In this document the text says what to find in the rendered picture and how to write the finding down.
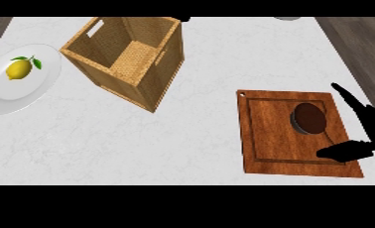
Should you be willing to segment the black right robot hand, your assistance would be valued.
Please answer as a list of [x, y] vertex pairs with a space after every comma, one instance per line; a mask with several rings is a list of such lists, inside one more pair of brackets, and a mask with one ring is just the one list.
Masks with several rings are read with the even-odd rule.
[[317, 152], [319, 158], [333, 159], [342, 163], [370, 158], [375, 153], [375, 107], [364, 105], [349, 90], [336, 82], [333, 88], [339, 91], [348, 105], [353, 109], [370, 141], [349, 140]]

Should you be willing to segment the chocolate cupcake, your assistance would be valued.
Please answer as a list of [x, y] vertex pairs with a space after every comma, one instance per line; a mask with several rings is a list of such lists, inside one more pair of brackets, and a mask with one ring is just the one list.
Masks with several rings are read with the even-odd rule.
[[321, 134], [327, 128], [325, 114], [312, 103], [300, 103], [290, 114], [290, 123], [302, 134]]

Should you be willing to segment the brown wooden cutting board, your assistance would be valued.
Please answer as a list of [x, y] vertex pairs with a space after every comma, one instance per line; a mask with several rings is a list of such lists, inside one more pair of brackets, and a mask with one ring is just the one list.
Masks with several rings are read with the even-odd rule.
[[[321, 134], [305, 135], [290, 123], [300, 103], [314, 104], [327, 119]], [[317, 151], [349, 140], [328, 92], [238, 90], [246, 173], [362, 177], [356, 161], [321, 159]]]

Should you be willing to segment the square wicker basket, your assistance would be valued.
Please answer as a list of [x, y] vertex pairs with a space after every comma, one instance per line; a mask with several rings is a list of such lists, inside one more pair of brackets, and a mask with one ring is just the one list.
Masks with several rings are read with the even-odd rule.
[[182, 22], [94, 17], [61, 53], [97, 86], [156, 112], [185, 60]]

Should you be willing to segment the white plate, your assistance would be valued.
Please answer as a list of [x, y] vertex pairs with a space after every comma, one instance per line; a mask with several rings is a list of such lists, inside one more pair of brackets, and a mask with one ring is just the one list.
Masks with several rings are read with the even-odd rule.
[[[23, 79], [9, 79], [6, 68], [15, 57], [37, 59], [42, 67], [33, 66]], [[54, 86], [63, 70], [63, 57], [58, 50], [45, 44], [20, 47], [0, 56], [0, 115], [29, 107]]]

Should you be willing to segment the yellow lemon with leaves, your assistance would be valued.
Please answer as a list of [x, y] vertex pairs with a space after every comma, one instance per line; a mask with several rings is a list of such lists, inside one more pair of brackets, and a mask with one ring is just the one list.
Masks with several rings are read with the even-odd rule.
[[6, 75], [11, 80], [24, 79], [33, 68], [42, 69], [42, 61], [36, 57], [14, 57], [12, 64], [6, 68]]

